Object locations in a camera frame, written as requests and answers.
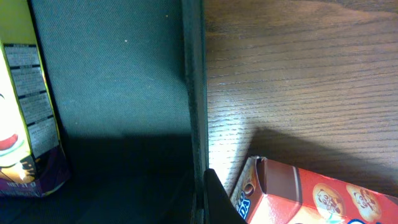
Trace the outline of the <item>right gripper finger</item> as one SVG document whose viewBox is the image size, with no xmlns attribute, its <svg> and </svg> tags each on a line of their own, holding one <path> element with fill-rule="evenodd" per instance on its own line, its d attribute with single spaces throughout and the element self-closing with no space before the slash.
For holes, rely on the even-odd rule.
<svg viewBox="0 0 398 224">
<path fill-rule="evenodd" d="M 230 202 L 214 169 L 205 171 L 204 187 L 206 224 L 246 224 Z"/>
</svg>

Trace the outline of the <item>red Hello Panda box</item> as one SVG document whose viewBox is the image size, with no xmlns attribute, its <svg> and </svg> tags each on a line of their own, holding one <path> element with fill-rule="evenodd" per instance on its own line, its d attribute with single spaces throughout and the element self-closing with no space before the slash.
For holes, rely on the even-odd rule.
<svg viewBox="0 0 398 224">
<path fill-rule="evenodd" d="M 246 223 L 397 223 L 397 198 L 248 157 L 230 197 Z"/>
</svg>

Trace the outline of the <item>black container box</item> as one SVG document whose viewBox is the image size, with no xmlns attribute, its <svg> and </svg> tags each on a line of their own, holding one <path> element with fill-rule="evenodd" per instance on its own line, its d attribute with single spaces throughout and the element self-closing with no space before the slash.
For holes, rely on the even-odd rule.
<svg viewBox="0 0 398 224">
<path fill-rule="evenodd" d="M 72 176 L 2 223 L 199 223 L 188 1 L 29 1 Z"/>
</svg>

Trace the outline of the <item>green Pretz snack box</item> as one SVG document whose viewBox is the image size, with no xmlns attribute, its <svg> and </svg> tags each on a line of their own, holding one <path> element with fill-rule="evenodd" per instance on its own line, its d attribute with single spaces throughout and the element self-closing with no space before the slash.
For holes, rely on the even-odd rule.
<svg viewBox="0 0 398 224">
<path fill-rule="evenodd" d="M 1 1 L 1 196 L 46 197 L 71 176 L 27 1 Z"/>
</svg>

